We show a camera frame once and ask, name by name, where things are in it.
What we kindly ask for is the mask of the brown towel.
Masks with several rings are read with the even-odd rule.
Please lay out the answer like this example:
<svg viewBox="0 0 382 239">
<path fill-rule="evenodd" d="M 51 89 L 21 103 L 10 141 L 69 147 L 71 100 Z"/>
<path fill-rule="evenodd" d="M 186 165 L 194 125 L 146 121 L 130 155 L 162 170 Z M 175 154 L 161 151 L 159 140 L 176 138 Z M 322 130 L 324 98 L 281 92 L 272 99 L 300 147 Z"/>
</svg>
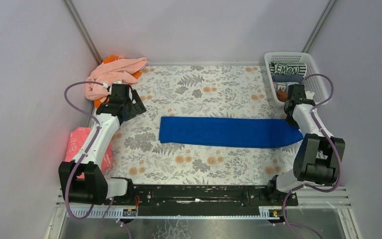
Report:
<svg viewBox="0 0 382 239">
<path fill-rule="evenodd" d="M 281 89 L 278 90 L 277 92 L 277 98 L 280 102 L 286 102 L 287 101 L 287 96 L 288 96 L 288 93 L 287 92 L 284 92 L 282 91 Z"/>
</svg>

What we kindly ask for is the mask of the orange blue rabbit towel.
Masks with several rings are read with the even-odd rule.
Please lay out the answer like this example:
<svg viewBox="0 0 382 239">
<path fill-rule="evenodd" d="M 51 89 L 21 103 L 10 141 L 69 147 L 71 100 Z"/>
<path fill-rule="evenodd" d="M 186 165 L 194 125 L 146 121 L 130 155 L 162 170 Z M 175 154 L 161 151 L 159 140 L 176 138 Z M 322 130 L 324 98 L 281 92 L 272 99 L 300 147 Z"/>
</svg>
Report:
<svg viewBox="0 0 382 239">
<path fill-rule="evenodd" d="M 276 93 L 278 93 L 279 91 L 286 93 L 288 91 L 289 85 L 291 85 L 291 82 L 273 82 L 273 86 Z"/>
</svg>

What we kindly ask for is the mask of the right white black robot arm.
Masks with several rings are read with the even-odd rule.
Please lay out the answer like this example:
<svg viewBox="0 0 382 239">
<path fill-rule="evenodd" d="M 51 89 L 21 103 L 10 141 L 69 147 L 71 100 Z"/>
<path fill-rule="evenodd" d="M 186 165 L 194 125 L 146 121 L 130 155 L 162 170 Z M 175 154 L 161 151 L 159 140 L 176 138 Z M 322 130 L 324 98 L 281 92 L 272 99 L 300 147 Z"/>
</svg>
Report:
<svg viewBox="0 0 382 239">
<path fill-rule="evenodd" d="M 283 200 L 286 193 L 310 187 L 330 192 L 339 182 L 345 142 L 334 137 L 318 116 L 317 105 L 308 99 L 304 85 L 294 84 L 288 89 L 284 107 L 286 122 L 297 127 L 303 140 L 289 172 L 274 176 L 267 186 L 270 200 Z"/>
</svg>

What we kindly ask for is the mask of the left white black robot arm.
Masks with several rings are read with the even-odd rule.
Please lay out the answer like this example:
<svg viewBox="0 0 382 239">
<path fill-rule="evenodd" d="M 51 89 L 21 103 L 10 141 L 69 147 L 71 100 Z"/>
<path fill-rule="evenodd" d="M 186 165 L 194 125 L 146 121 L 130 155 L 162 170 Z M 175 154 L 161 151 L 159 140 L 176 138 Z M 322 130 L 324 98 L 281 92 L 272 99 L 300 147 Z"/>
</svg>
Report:
<svg viewBox="0 0 382 239">
<path fill-rule="evenodd" d="M 109 95 L 91 115 L 94 124 L 79 152 L 59 166 L 59 178 L 66 204 L 102 205 L 115 197 L 130 198 L 132 181 L 106 179 L 101 170 L 105 152 L 121 124 L 146 112 L 137 91 L 128 84 L 102 85 Z"/>
</svg>

